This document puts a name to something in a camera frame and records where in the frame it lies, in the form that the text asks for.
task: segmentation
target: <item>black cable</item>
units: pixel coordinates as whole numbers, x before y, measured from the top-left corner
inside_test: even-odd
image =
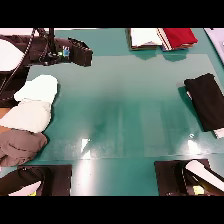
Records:
[[[4,92],[4,90],[8,87],[10,81],[12,80],[12,78],[15,76],[16,72],[18,71],[18,69],[20,68],[21,64],[23,63],[25,57],[27,56],[29,50],[30,50],[30,47],[31,47],[31,44],[32,44],[32,41],[33,41],[33,38],[34,38],[34,34],[35,34],[35,31],[36,29],[33,28],[33,31],[31,33],[31,37],[30,37],[30,40],[29,40],[29,43],[27,45],[27,48],[26,48],[26,51],[24,53],[24,56],[23,58],[21,59],[20,63],[17,65],[17,67],[15,68],[14,72],[11,74],[11,76],[8,78],[8,80],[6,81],[5,85],[2,86],[2,88],[0,89],[0,96],[2,95],[2,93]]]

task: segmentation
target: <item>reflective surface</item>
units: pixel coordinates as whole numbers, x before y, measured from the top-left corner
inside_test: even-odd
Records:
[[[206,33],[192,30],[198,44],[175,52],[131,52],[124,29],[56,31],[85,41],[93,67],[31,69],[29,80],[51,74],[61,89],[45,132],[50,142],[27,164],[73,164],[71,195],[158,195],[157,160],[207,158],[224,176],[223,140],[202,132],[185,90],[178,90],[184,79],[206,72],[216,72],[224,85],[223,65]],[[133,58],[98,57],[112,55]]]
[[[37,159],[222,152],[224,139],[202,131],[183,87],[186,78],[207,72],[216,75],[205,54],[188,54],[177,61],[162,55],[148,60],[134,55],[96,56],[88,68],[33,66],[29,80],[44,73],[60,83],[53,120],[44,132],[50,142]]]

